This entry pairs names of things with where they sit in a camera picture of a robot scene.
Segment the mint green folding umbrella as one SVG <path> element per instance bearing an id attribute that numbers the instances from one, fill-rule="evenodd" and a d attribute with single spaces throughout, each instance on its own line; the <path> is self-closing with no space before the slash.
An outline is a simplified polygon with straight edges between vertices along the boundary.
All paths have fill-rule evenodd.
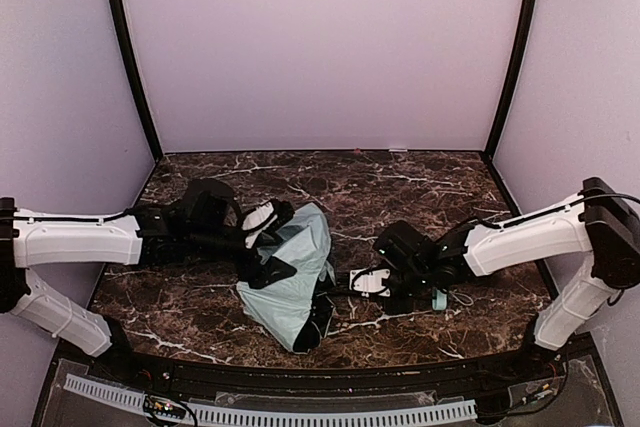
<path id="1" fill-rule="evenodd" d="M 236 291 L 243 312 L 260 324 L 285 350 L 306 354 L 325 338 L 334 304 L 327 291 L 335 283 L 329 262 L 331 236 L 321 209 L 308 203 L 295 210 L 293 218 L 278 234 L 273 245 L 256 245 L 259 267 L 271 256 L 296 268 L 294 277 L 263 289 L 257 288 L 257 275 L 239 277 Z"/>

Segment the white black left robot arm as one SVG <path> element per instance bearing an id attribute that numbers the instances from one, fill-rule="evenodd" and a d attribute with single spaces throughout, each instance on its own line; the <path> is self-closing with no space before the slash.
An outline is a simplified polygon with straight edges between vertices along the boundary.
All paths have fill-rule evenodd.
<path id="1" fill-rule="evenodd" d="M 106 215 L 63 215 L 20 209 L 1 200 L 1 310 L 26 319 L 94 358 L 127 355 L 120 323 L 92 313 L 50 288 L 32 268 L 57 263 L 172 265 L 194 256 L 235 265 L 240 280 L 262 274 L 258 248 L 277 243 L 294 216 L 270 199 L 241 210 L 234 190 L 213 178 L 188 184 L 181 198 Z"/>

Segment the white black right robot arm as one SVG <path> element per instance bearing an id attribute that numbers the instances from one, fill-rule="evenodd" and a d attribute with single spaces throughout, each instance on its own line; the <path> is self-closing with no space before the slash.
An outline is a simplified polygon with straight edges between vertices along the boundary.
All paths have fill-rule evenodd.
<path id="1" fill-rule="evenodd" d="M 533 323 L 531 345 L 552 352 L 610 297 L 638 285 L 638 203 L 591 177 L 554 205 L 502 222 L 469 220 L 436 240 L 397 221 L 374 249 L 391 269 L 384 286 L 404 297 L 423 287 L 448 289 L 519 264 L 582 254 L 574 276 Z"/>

